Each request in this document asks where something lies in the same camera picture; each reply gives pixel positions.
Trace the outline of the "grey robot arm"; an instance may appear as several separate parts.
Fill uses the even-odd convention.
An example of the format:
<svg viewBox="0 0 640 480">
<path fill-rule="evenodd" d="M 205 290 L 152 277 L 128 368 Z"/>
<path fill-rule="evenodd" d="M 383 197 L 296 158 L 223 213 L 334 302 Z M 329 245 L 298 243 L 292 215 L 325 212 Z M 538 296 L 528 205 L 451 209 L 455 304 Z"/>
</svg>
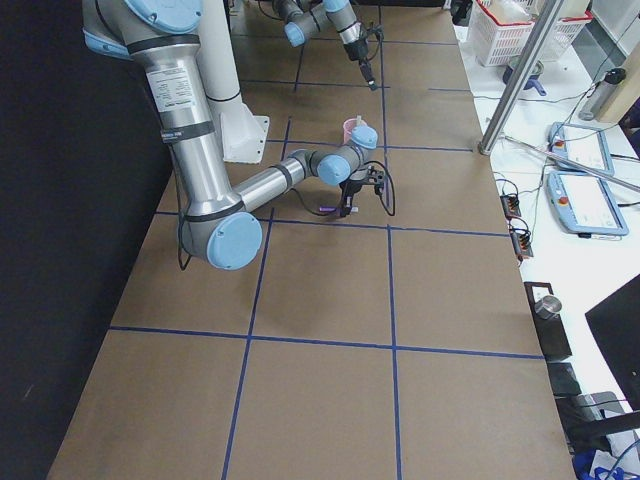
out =
<svg viewBox="0 0 640 480">
<path fill-rule="evenodd" d="M 269 118 L 243 101 L 222 2 L 86 1 L 82 13 L 91 51 L 146 74 L 176 174 L 179 247 L 189 255 L 240 269 L 262 243 L 257 208 L 310 177 L 348 189 L 370 174 L 378 135 L 359 123 L 333 151 L 297 150 L 231 184 L 228 164 L 262 159 Z"/>
<path fill-rule="evenodd" d="M 379 46 L 384 38 L 381 25 L 366 27 L 357 17 L 350 1 L 293 1 L 271 2 L 273 11 L 284 22 L 284 33 L 293 47 L 304 45 L 329 27 L 339 35 L 350 61 L 356 62 L 370 90 L 379 88 L 369 55 L 369 37 L 373 35 Z"/>
</svg>

